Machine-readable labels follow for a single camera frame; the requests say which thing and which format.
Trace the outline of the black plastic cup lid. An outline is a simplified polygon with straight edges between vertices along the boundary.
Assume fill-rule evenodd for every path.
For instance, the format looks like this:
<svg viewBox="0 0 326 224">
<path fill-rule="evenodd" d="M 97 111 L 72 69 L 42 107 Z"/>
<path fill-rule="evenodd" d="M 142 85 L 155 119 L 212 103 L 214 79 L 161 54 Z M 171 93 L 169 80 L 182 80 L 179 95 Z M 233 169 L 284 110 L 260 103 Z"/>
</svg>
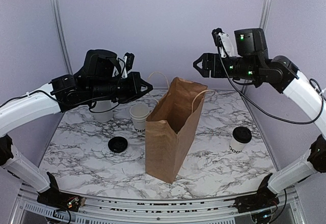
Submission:
<svg viewBox="0 0 326 224">
<path fill-rule="evenodd" d="M 234 128 L 232 136 L 236 141 L 242 144 L 247 144 L 252 140 L 251 130 L 243 126 Z"/>
</svg>

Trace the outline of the brown paper bag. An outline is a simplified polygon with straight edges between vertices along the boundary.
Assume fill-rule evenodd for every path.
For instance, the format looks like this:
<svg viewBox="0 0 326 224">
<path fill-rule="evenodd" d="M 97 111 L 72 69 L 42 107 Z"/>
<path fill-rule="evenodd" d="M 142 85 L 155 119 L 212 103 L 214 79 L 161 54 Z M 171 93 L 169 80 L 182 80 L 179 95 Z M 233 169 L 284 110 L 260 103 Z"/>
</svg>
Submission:
<svg viewBox="0 0 326 224">
<path fill-rule="evenodd" d="M 146 119 L 146 173 L 172 184 L 195 139 L 205 95 L 201 83 L 175 77 Z"/>
</svg>

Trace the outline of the white paper cup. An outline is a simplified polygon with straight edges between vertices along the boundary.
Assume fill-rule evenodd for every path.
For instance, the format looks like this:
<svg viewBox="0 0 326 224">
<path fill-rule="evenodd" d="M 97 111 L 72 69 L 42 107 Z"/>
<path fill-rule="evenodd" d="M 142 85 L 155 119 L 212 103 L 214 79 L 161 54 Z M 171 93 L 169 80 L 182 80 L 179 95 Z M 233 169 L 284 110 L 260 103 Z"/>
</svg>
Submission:
<svg viewBox="0 0 326 224">
<path fill-rule="evenodd" d="M 229 150 L 234 154 L 238 154 L 243 151 L 246 145 L 247 143 L 241 143 L 233 137 L 229 144 Z"/>
</svg>

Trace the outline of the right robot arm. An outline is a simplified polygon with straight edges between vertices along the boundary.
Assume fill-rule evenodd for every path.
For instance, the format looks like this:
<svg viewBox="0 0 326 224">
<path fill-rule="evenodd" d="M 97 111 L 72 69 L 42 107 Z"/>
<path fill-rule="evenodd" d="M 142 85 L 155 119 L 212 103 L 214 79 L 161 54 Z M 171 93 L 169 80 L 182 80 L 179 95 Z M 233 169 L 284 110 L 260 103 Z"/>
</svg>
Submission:
<svg viewBox="0 0 326 224">
<path fill-rule="evenodd" d="M 314 124 L 320 135 L 299 159 L 280 171 L 263 178 L 254 194 L 237 197 L 234 207 L 239 213 L 255 211 L 278 204 L 278 193 L 313 174 L 325 173 L 325 96 L 319 83 L 307 79 L 287 57 L 268 57 L 264 30 L 261 28 L 234 31 L 236 46 L 221 28 L 212 30 L 217 53 L 204 53 L 193 67 L 202 77 L 226 78 L 232 87 L 246 80 L 244 85 L 271 85 L 292 100 L 309 118 L 299 125 Z"/>
</svg>

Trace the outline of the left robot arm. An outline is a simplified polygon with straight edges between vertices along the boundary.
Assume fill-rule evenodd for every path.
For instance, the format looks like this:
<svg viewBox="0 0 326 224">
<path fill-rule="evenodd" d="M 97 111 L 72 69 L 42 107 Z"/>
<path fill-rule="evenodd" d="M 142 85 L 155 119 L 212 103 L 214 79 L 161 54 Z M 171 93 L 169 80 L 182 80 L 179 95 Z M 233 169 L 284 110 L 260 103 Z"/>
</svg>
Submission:
<svg viewBox="0 0 326 224">
<path fill-rule="evenodd" d="M 80 105 L 94 108 L 98 101 L 126 104 L 152 91 L 153 86 L 132 71 L 134 55 L 122 59 L 103 49 L 88 50 L 74 75 L 63 75 L 40 88 L 1 104 L 1 167 L 38 193 L 39 203 L 77 211 L 82 198 L 63 193 L 49 172 L 40 170 L 13 145 L 8 133 L 38 118 L 64 113 Z"/>
</svg>

